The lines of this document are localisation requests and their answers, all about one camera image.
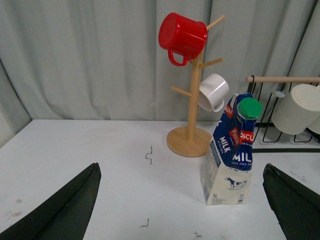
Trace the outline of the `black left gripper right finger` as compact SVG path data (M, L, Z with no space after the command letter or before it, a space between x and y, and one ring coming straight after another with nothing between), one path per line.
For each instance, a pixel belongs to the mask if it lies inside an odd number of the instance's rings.
M263 188L287 240L320 238L320 195L268 163Z

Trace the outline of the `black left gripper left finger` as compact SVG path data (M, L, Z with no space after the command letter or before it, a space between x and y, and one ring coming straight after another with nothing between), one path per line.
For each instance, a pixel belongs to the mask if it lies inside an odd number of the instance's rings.
M96 203L101 169L92 163L28 215L2 240L82 240Z

